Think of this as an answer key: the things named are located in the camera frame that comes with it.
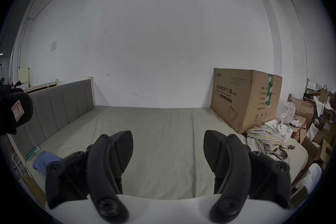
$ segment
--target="black robotic claw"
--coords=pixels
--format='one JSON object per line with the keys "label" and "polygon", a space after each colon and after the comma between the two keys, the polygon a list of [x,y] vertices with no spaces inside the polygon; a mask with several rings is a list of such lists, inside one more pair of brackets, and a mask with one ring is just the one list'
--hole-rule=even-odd
{"label": "black robotic claw", "polygon": [[214,193],[221,196],[210,210],[210,218],[228,223],[237,217],[247,195],[250,199],[273,201],[288,208],[291,180],[289,165],[252,151],[239,138],[207,130],[204,156],[215,174]]}
{"label": "black robotic claw", "polygon": [[122,194],[121,175],[133,153],[130,131],[102,134],[86,152],[78,151],[47,166],[46,197],[50,209],[65,201],[91,199],[107,222],[123,223],[128,211],[116,194]]}
{"label": "black robotic claw", "polygon": [[[215,174],[214,193],[221,196],[210,210],[213,222],[228,223],[250,199],[273,201],[287,208],[291,182],[289,166],[258,151],[251,152],[239,138],[217,131],[204,134],[204,155]],[[133,153],[130,131],[102,134],[86,152],[78,151],[47,167],[46,196],[50,209],[65,201],[83,200],[90,194],[100,216],[123,223],[128,210],[119,200],[121,176]]]}

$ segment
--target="plaid shirt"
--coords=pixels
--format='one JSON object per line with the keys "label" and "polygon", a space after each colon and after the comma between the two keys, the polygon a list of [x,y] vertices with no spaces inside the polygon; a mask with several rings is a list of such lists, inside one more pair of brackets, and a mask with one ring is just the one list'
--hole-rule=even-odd
{"label": "plaid shirt", "polygon": [[275,155],[280,160],[288,158],[287,149],[294,149],[294,146],[286,146],[283,136],[274,133],[273,130],[263,124],[259,128],[247,130],[247,145],[251,151],[260,151],[267,155]]}

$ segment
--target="bed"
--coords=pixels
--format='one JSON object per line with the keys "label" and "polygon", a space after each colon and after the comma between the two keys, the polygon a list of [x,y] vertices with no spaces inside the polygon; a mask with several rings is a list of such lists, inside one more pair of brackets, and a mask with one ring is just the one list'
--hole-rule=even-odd
{"label": "bed", "polygon": [[[38,145],[40,152],[65,158],[85,151],[100,134],[130,130],[134,149],[122,176],[124,194],[166,200],[213,194],[214,175],[203,153],[204,133],[209,129],[237,133],[211,108],[95,106],[92,92],[88,79],[32,93],[33,118],[13,136],[21,154]],[[244,136],[237,136],[246,143]],[[308,154],[294,139],[287,143],[295,145],[286,160],[293,181]],[[32,168],[35,158],[26,162],[27,169],[44,191],[45,177]]]}

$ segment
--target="mask illustration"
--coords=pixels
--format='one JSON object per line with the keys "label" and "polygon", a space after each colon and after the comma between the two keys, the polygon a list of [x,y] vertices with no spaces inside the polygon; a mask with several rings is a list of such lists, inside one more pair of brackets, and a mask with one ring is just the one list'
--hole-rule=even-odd
{"label": "mask illustration", "polygon": [[239,113],[236,112],[233,108],[232,105],[230,105],[229,107],[229,119],[230,121],[233,121],[234,119],[236,119],[238,117]]}

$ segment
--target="mattress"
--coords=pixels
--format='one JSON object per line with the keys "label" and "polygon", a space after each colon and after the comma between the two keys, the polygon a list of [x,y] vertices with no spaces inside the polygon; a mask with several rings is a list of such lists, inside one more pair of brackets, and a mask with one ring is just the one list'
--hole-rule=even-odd
{"label": "mattress", "polygon": [[[101,134],[112,135],[130,130],[133,155],[122,175],[123,193],[130,196],[175,200],[213,194],[214,174],[203,153],[206,130],[225,135],[237,134],[211,108],[133,108],[96,106],[44,141],[40,152],[48,151],[65,158],[85,151]],[[244,136],[237,134],[246,144]],[[288,150],[293,181],[305,166],[307,151],[294,139]],[[27,167],[45,191],[45,176]]]}

